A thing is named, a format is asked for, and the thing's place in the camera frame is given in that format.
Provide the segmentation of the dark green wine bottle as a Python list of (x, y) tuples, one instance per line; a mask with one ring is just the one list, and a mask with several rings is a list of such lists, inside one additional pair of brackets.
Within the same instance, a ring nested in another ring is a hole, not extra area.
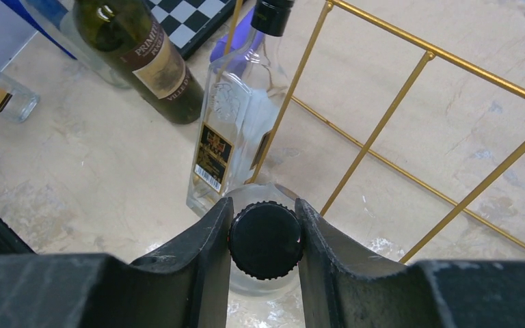
[(75, 1), (79, 35), (165, 119), (200, 118), (204, 91), (143, 1)]

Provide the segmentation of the square clear bottle black cap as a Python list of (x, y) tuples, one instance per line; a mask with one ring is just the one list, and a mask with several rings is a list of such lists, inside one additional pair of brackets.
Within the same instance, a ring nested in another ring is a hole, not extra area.
[(187, 190), (187, 206), (205, 215), (227, 192), (252, 179), (291, 84), (278, 50), (293, 1), (257, 1), (250, 27), (260, 46), (245, 55), (242, 77), (227, 69), (228, 53), (210, 63)]

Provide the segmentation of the blue dash bottle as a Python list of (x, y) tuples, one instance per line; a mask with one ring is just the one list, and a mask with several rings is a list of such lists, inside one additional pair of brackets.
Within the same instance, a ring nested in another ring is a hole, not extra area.
[(3, 4), (8, 6), (13, 10), (19, 17), (24, 21), (29, 23), (34, 29), (39, 31), (44, 37), (56, 45), (60, 50), (62, 50), (69, 58), (76, 60), (77, 58), (68, 52), (62, 45), (55, 41), (39, 24), (31, 17), (30, 13), (23, 7), (22, 3), (19, 0), (1, 0)]

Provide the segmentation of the clear round glass bottle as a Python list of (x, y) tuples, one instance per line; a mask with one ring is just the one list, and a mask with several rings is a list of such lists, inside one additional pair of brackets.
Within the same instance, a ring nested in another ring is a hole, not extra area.
[(74, 1), (21, 0), (21, 4), (44, 32), (81, 64), (114, 87), (120, 89), (131, 87), (80, 36), (72, 13)]

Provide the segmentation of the round clear bottle cork cap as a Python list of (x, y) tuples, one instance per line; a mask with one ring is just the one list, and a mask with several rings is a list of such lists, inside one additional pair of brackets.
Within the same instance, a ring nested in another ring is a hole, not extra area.
[(245, 184), (227, 192), (234, 218), (228, 231), (230, 291), (250, 299), (277, 299), (299, 285), (303, 255), (297, 195), (276, 183)]

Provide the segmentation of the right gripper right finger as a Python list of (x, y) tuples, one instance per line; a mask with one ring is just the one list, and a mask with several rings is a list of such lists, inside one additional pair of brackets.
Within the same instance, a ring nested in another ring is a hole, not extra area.
[(420, 260), (371, 251), (303, 199), (307, 327), (525, 327), (525, 260)]

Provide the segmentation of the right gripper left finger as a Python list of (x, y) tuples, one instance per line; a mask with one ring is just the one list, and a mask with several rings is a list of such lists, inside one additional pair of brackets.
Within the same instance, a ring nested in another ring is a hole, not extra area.
[(0, 327), (225, 327), (233, 202), (127, 264), (110, 254), (0, 255)]

